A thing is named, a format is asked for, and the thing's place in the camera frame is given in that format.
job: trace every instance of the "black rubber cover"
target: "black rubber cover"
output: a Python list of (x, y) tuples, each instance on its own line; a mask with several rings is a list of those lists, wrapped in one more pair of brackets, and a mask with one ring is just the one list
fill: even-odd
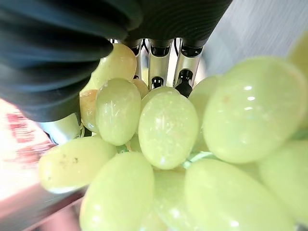
[(231, 0), (0, 0), (0, 98), (38, 122), (79, 112), (107, 39), (207, 39)]

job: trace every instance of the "grape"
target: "grape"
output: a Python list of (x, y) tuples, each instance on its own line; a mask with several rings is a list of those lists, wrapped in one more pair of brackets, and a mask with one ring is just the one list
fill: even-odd
[(135, 75), (137, 61), (134, 52), (124, 44), (113, 44), (114, 49), (101, 59), (97, 69), (92, 73), (91, 81), (97, 87), (113, 78), (123, 78), (132, 81)]
[(172, 169), (185, 161), (198, 133), (198, 116), (184, 96), (165, 92), (144, 107), (139, 121), (139, 142), (148, 161)]
[(88, 185), (116, 148), (99, 137), (84, 137), (55, 146), (38, 163), (41, 185), (52, 193), (66, 193)]
[(218, 158), (259, 160), (298, 128), (307, 109), (305, 77), (278, 58), (248, 59), (220, 79), (203, 120), (204, 139)]
[(132, 151), (142, 153), (138, 135), (134, 135), (133, 138), (131, 138), (131, 140), (129, 141), (129, 143), (130, 143), (130, 149)]
[(134, 84), (119, 78), (106, 82), (96, 100), (100, 136), (115, 146), (127, 143), (137, 129), (140, 107), (140, 94)]
[(292, 231), (294, 221), (257, 181), (213, 159), (186, 171), (188, 210), (204, 230)]
[(159, 88), (155, 88), (152, 91), (150, 91), (141, 101), (141, 111), (143, 110), (143, 108), (145, 107), (145, 105), (157, 94), (162, 93), (162, 92), (176, 92), (178, 94), (180, 94), (178, 92), (178, 90), (176, 90), (175, 88), (172, 87), (166, 87), (166, 86), (162, 86)]
[(139, 231), (167, 231), (168, 227), (160, 219), (157, 213), (152, 209), (149, 214), (143, 219)]
[[(308, 78), (308, 31), (305, 31), (297, 44), (289, 54), (288, 60), (299, 68)], [(308, 128), (308, 111), (305, 120), (301, 124), (302, 128)]]
[(184, 198), (185, 172), (158, 171), (155, 176), (154, 207), (162, 220), (178, 231), (198, 231)]
[(153, 203), (154, 174), (141, 153), (116, 155), (89, 186), (80, 210), (84, 231), (136, 231)]
[[(202, 80), (198, 85), (193, 89), (188, 99), (194, 105), (196, 112), (198, 114), (199, 121), (203, 120), (204, 111), (208, 100), (212, 93), (215, 91), (218, 84), (219, 76), (212, 76)], [(202, 124), (200, 124), (199, 134), (197, 141), (194, 145), (195, 151), (208, 151), (208, 147), (203, 138), (203, 133), (201, 129)]]
[(290, 141), (259, 164), (263, 182), (308, 226), (308, 141)]
[(94, 81), (92, 80), (92, 78), (90, 78), (89, 82), (86, 84), (86, 86), (80, 91), (80, 94), (82, 94), (85, 91), (88, 90), (97, 90), (98, 87), (96, 87), (96, 85), (94, 84)]
[(80, 113), (83, 125), (92, 132), (98, 133), (95, 122), (97, 90), (88, 90), (80, 94)]
[(133, 84), (135, 84), (136, 87), (138, 88), (138, 91), (142, 99), (149, 93), (148, 86), (142, 80), (135, 78), (133, 79)]

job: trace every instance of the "brown spot on grape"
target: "brown spot on grape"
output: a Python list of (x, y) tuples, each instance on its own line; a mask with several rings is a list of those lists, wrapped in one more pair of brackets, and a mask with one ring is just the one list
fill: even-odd
[(228, 103), (230, 101), (230, 96), (226, 95), (222, 100), (224, 103)]

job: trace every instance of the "pink surface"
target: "pink surface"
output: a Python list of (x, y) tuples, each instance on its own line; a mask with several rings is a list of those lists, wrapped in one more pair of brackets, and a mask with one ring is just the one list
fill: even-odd
[(38, 183), (39, 158), (53, 144), (31, 120), (0, 99), (0, 201)]

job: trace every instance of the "bunch of grapes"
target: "bunch of grapes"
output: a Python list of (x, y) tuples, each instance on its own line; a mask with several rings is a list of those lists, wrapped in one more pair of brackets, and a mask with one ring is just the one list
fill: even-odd
[[(80, 94), (96, 135), (52, 148), (42, 186), (89, 185), (83, 231), (292, 231), (308, 225), (308, 76), (290, 61), (247, 59), (189, 98), (148, 93), (122, 44)], [(125, 147), (119, 152), (118, 147)]]

